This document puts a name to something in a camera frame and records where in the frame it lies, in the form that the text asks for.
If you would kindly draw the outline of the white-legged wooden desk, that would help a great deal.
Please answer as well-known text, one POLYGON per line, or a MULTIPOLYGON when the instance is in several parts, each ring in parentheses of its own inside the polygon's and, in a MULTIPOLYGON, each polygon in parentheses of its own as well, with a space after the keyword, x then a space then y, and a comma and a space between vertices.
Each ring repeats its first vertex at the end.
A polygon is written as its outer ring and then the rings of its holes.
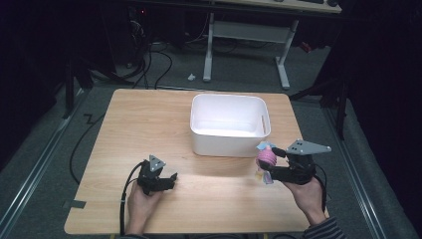
POLYGON ((290 88, 285 60, 297 32, 301 17, 337 17, 341 14, 338 0, 136 0, 152 7, 204 10, 208 15, 207 50, 203 81, 212 79, 213 41, 215 38, 283 44, 284 50, 275 58, 281 86, 290 88), (216 20, 215 14, 248 14, 269 17, 271 14, 290 18, 290 25, 279 27, 259 23, 241 23, 237 20, 216 20))

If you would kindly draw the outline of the pink ball toy with tassels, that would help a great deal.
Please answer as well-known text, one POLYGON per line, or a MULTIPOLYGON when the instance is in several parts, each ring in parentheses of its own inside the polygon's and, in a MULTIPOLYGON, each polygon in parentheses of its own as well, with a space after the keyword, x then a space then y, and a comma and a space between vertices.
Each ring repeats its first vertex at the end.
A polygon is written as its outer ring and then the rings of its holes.
POLYGON ((261 166, 261 163, 267 163, 269 166, 275 166, 277 164, 277 157, 272 151, 273 145, 267 141, 261 141, 257 145, 258 154, 255 162, 257 164, 256 178, 262 180, 265 184, 273 184, 274 181, 270 172, 261 166))

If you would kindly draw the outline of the grey tape piece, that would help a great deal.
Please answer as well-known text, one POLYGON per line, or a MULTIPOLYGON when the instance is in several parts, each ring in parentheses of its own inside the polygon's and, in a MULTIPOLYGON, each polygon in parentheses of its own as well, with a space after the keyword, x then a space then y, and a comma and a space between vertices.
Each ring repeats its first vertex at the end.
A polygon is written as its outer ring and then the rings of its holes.
POLYGON ((80 209, 84 209, 86 206, 86 201, 81 201, 81 200, 66 200, 63 204, 64 208, 80 208, 80 209))

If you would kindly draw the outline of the metal floor rail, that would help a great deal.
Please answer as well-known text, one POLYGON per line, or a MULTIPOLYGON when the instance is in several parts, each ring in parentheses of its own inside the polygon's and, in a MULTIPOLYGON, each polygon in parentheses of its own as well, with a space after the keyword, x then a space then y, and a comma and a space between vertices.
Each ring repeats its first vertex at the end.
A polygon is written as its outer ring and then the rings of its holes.
POLYGON ((89 95, 89 90, 76 92, 75 105, 65 108, 65 92, 59 102, 31 130, 6 168, 0 172, 0 239, 6 239, 20 217, 53 159, 59 142, 75 111, 89 95))
POLYGON ((322 109, 321 111, 325 119, 327 120, 330 131, 333 134, 336 141, 336 145, 339 148, 346 175, 349 178, 351 188, 353 190, 363 218, 366 222, 366 225, 369 229, 369 232, 372 236, 372 239, 386 239, 385 231, 379 221, 377 213, 375 212, 372 200, 370 199, 367 191, 364 188, 362 180, 353 163, 351 154, 344 140, 340 138, 336 131, 334 113, 331 110, 327 109, 322 109))

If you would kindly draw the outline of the person's right hand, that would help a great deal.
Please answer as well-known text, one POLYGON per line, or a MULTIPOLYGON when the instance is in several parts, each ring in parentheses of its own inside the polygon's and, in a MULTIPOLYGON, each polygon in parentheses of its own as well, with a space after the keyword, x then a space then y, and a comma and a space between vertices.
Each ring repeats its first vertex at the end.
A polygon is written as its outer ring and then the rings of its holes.
POLYGON ((322 189, 315 178, 303 185, 289 182, 284 182, 284 185, 292 193, 297 206, 304 213, 310 226, 316 226, 326 221, 322 210, 322 189))

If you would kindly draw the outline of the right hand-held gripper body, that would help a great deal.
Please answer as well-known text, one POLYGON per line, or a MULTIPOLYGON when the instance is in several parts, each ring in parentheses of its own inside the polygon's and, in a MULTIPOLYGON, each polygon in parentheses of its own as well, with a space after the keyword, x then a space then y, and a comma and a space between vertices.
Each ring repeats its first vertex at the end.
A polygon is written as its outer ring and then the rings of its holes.
POLYGON ((316 174, 314 154, 331 152, 331 147, 297 139, 286 148, 288 164, 294 177, 293 183, 307 184, 316 174))

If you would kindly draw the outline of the dark computer tower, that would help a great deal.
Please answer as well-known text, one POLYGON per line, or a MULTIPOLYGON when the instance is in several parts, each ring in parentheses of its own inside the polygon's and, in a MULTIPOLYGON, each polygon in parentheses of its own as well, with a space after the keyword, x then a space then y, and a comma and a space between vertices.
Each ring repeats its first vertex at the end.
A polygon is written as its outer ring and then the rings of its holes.
POLYGON ((129 36, 133 45, 133 56, 126 65, 129 69, 139 66, 147 52, 152 35, 151 18, 146 7, 127 8, 129 36))

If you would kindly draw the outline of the person's left hand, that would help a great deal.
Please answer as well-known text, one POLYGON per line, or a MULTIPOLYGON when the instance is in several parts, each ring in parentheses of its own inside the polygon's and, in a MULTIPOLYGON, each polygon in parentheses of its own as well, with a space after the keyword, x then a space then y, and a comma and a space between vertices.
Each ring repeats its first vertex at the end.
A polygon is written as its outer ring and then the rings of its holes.
POLYGON ((162 191, 154 192, 152 195, 145 195, 137 183, 132 185, 127 202, 129 219, 125 228, 126 233, 143 233, 144 227, 162 195, 162 191))

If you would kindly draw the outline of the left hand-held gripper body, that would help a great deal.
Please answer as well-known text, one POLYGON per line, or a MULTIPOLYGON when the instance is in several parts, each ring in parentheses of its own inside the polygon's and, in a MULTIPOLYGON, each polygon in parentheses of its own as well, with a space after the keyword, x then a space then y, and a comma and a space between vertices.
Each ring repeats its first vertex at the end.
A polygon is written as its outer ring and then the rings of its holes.
POLYGON ((165 181, 159 177, 166 163, 154 155, 150 155, 141 164, 137 184, 142 188, 145 195, 151 191, 162 191, 165 189, 165 181))

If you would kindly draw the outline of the white plastic bin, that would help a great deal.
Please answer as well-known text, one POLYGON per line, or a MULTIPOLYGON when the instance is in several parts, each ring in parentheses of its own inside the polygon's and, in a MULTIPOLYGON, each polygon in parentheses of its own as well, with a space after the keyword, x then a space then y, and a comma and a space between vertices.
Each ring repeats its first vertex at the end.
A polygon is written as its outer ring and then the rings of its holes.
POLYGON ((271 133, 271 121, 261 98, 200 94, 192 100, 190 129, 196 154, 252 157, 271 133))

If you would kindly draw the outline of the black stand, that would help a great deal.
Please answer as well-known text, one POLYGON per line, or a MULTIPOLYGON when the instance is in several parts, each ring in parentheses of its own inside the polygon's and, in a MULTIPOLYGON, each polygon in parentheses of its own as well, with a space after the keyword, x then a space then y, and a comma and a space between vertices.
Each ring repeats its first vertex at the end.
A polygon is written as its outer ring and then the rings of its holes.
POLYGON ((334 129, 338 137, 344 139, 343 128, 349 83, 349 78, 333 78, 313 84, 311 87, 291 95, 290 100, 297 101, 306 96, 320 96, 319 105, 321 107, 336 107, 334 129))
POLYGON ((82 90, 90 90, 94 83, 86 59, 78 56, 70 58, 66 64, 65 74, 65 118, 71 115, 75 108, 75 82, 78 82, 82 90))

